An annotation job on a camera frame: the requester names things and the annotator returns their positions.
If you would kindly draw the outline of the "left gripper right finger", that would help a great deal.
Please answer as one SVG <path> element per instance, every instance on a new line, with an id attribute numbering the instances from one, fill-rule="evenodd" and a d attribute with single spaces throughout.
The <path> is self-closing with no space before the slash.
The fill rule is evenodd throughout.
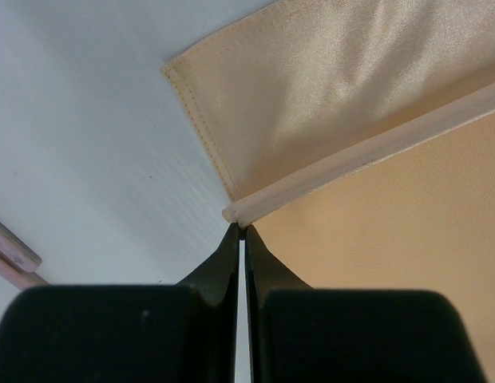
<path id="1" fill-rule="evenodd" d="M 306 284 L 246 227 L 254 382 L 483 382 L 458 312 L 427 290 Z"/>

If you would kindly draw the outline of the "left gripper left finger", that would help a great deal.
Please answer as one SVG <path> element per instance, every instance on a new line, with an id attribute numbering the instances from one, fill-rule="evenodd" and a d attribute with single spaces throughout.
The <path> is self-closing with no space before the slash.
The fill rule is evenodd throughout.
<path id="1" fill-rule="evenodd" d="M 240 228 L 172 286 L 39 286 L 0 322 L 0 382 L 232 382 Z"/>

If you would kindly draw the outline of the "peach satin cloth napkin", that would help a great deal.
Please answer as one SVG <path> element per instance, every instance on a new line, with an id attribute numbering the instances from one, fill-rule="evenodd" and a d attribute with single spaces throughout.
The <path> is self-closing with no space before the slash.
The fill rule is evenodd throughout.
<path id="1" fill-rule="evenodd" d="M 312 286 L 445 295 L 495 381 L 495 1 L 279 1 L 162 71 L 228 222 Z"/>

